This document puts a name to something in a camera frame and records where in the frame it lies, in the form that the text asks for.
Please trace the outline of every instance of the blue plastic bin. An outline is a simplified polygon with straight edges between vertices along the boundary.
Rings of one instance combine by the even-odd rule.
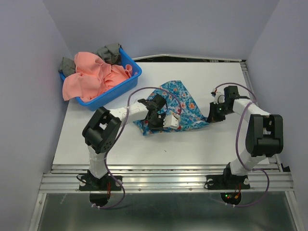
[[[89,102],[83,102],[80,97],[76,97],[78,103],[82,106],[89,108],[91,111],[95,111],[99,107],[104,106],[105,104],[109,103],[110,101],[114,100],[115,98],[119,97],[120,95],[124,94],[128,90],[137,86],[138,77],[141,75],[142,70],[141,68],[133,61],[125,51],[120,48],[121,54],[121,65],[125,68],[126,64],[129,64],[133,68],[133,76],[129,79],[125,80],[124,82],[116,85],[115,87],[111,88],[110,90],[106,91],[105,93],[101,94],[100,96],[95,97],[93,100]],[[61,79],[64,81],[65,76],[63,73],[60,73]]]

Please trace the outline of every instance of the red wire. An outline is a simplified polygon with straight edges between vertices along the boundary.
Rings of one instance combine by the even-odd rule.
[[[240,196],[240,194],[241,194],[241,184],[239,184],[240,185],[240,190],[239,190],[239,193],[237,194],[237,196]]]

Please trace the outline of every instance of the black mounting base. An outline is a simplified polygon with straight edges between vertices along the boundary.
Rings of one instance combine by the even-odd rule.
[[[80,191],[107,191],[107,184],[110,183],[111,191],[121,191],[121,187],[116,185],[116,182],[107,174],[100,179],[93,177],[89,172],[87,174],[80,174],[80,179],[86,184],[80,182]],[[122,176],[115,176],[117,180],[122,182]]]
[[[239,189],[250,189],[249,181],[247,176],[230,176],[227,180],[224,175],[207,175],[207,182],[205,188],[209,190],[235,190]]]

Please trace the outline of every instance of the white table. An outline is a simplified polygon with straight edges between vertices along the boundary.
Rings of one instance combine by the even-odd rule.
[[[142,68],[135,89],[105,105],[107,109],[123,107],[131,92],[137,88],[159,85],[170,80],[181,80],[201,112],[208,116],[210,92],[220,83],[236,82],[246,86],[239,63],[138,63]],[[152,90],[136,93],[131,102],[147,98]],[[241,95],[246,90],[239,88]],[[86,165],[88,149],[81,132],[93,112],[73,99],[66,112],[62,132],[56,150],[54,165]],[[240,117],[227,116],[223,122],[210,124],[204,129],[159,133],[142,136],[134,124],[128,124],[108,155],[107,162],[113,165],[224,165],[236,158],[235,135]],[[239,150],[244,149],[247,123],[243,123]]]

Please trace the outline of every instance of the floral cloth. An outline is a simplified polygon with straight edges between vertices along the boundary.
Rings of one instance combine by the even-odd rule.
[[[146,121],[138,120],[134,123],[139,127],[144,136],[152,133],[159,132],[175,132],[175,131],[188,131],[198,128],[204,128],[208,125],[206,122],[206,117],[201,114],[196,102],[193,100],[192,96],[189,94],[188,90],[185,88],[180,80],[173,80],[164,83],[159,88],[165,89],[173,93],[181,102],[182,112],[180,115],[180,126],[178,129],[165,128],[163,131],[150,130]],[[162,109],[162,113],[167,110],[167,115],[178,114],[180,111],[179,103],[171,95],[167,94],[161,90],[155,90],[150,94],[148,100],[153,99],[156,94],[160,94],[167,101],[166,106]]]

